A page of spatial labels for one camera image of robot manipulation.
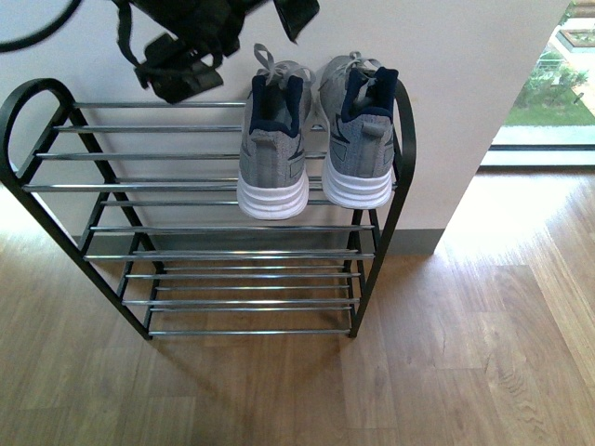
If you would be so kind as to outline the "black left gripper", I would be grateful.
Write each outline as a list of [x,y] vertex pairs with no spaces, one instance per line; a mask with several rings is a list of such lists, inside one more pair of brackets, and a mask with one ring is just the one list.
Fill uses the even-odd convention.
[[[169,104],[223,84],[217,73],[225,57],[240,49],[245,18],[260,1],[117,1],[118,40],[140,85]],[[130,48],[132,9],[136,7],[167,29],[145,46],[140,62]]]

